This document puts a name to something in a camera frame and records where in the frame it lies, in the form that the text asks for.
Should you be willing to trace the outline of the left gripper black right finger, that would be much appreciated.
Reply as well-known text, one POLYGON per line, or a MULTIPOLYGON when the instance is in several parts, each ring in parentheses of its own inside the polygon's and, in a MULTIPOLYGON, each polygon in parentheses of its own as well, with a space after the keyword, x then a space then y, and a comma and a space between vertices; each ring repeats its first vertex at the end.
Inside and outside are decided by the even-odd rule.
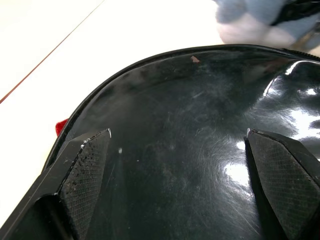
POLYGON ((248 160, 288 240, 320 238, 320 162, 298 140, 249 128, 248 160))

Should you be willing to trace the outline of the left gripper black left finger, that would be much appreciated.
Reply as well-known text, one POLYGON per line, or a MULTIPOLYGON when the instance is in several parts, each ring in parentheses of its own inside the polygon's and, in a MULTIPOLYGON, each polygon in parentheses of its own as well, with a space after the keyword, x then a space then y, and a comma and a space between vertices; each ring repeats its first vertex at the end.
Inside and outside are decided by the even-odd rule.
POLYGON ((0 229, 2 240, 84 240, 100 195, 111 130, 72 139, 0 229))

